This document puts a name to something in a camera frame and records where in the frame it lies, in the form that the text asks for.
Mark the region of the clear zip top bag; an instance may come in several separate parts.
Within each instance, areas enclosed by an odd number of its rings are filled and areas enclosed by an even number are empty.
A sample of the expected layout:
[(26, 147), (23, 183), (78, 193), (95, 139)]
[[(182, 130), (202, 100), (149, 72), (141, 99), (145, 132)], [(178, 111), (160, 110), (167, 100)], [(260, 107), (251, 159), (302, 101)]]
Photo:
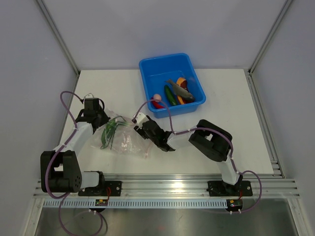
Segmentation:
[[(105, 109), (105, 113), (111, 118), (120, 116), (119, 114)], [(131, 121), (130, 118), (124, 117), (127, 121)], [(117, 155), (130, 156), (135, 158), (145, 159), (145, 153), (149, 154), (153, 146), (150, 140), (143, 139), (135, 130), (135, 124), (131, 121), (131, 126), (120, 126), (115, 134), (112, 149), (109, 147), (106, 149), (100, 149), (101, 141), (100, 137), (104, 126), (101, 126), (92, 135), (90, 144), (91, 147), (101, 150), (102, 152), (108, 152)]]

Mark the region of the fake steak slice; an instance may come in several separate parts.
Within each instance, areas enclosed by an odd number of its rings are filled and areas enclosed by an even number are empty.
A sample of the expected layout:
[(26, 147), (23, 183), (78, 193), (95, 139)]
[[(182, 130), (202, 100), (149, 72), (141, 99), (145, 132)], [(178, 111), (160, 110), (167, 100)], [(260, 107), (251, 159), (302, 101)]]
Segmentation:
[[(179, 85), (180, 87), (184, 88), (186, 91), (188, 91), (188, 88), (187, 88), (188, 82), (186, 81), (185, 78), (179, 77), (176, 84)], [(181, 105), (190, 103), (190, 101), (187, 101), (178, 95), (177, 95), (177, 99)]]

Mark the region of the fake green onion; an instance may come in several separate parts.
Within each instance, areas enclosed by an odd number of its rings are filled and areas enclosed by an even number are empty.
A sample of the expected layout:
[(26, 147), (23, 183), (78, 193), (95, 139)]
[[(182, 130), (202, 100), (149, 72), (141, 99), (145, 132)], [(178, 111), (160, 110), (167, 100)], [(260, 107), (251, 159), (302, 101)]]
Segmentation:
[(112, 149), (115, 134), (120, 126), (131, 126), (131, 121), (127, 121), (123, 116), (116, 116), (109, 119), (102, 131), (100, 149)]

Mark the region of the red fake chili pepper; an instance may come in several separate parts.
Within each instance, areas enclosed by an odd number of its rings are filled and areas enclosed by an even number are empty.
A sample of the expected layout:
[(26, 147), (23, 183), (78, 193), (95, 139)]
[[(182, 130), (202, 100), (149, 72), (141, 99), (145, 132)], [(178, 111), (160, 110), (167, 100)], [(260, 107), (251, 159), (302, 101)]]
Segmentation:
[(152, 104), (153, 106), (156, 108), (156, 109), (162, 109), (164, 108), (164, 106), (160, 105), (158, 102), (156, 101), (152, 101)]

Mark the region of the fake egg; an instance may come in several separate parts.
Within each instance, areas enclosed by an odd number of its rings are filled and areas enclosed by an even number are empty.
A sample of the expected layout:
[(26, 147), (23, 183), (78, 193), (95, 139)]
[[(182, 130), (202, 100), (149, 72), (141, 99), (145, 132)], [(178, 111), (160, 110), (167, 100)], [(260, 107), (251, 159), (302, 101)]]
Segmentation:
[(153, 99), (154, 99), (156, 102), (160, 102), (160, 101), (162, 100), (162, 97), (161, 97), (159, 94), (154, 94)]

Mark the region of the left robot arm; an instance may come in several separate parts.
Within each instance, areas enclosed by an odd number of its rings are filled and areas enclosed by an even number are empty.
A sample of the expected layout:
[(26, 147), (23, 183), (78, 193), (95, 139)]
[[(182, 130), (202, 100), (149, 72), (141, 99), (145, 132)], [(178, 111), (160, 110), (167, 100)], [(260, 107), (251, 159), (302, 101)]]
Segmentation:
[(40, 157), (41, 189), (53, 199), (80, 190), (83, 177), (77, 155), (95, 131), (110, 119), (101, 99), (85, 98), (82, 103), (84, 108), (77, 118), (70, 115), (74, 126), (67, 139)]

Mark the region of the fake green cucumber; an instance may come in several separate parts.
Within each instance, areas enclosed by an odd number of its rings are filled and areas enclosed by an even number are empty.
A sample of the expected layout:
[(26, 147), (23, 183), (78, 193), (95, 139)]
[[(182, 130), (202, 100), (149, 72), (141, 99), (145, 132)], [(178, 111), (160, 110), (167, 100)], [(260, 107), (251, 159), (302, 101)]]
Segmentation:
[(171, 89), (168, 85), (164, 86), (164, 93), (165, 93), (166, 98), (167, 98), (167, 100), (171, 106), (177, 106), (178, 105), (178, 102), (177, 102), (173, 92), (171, 91)]

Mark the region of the grey fake fish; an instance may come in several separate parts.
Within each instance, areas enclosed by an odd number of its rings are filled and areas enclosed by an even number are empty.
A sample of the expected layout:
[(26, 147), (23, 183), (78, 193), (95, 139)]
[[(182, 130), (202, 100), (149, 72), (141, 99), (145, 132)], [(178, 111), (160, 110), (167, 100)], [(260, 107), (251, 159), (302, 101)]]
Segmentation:
[(182, 88), (177, 83), (173, 82), (171, 79), (167, 80), (166, 82), (172, 86), (172, 89), (177, 96), (180, 96), (184, 100), (189, 101), (189, 102), (195, 101), (195, 97), (189, 91)]

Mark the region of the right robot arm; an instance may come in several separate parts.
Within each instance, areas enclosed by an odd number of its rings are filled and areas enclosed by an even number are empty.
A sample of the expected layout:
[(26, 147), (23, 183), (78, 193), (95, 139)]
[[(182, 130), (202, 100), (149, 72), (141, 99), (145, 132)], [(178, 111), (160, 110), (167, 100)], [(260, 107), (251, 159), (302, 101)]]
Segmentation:
[(171, 132), (164, 131), (152, 119), (132, 120), (134, 130), (143, 138), (149, 139), (165, 152), (176, 151), (189, 145), (194, 146), (208, 159), (217, 162), (221, 172), (221, 187), (224, 192), (234, 195), (241, 190), (243, 175), (237, 170), (232, 159), (232, 136), (220, 127), (202, 119), (190, 130)]

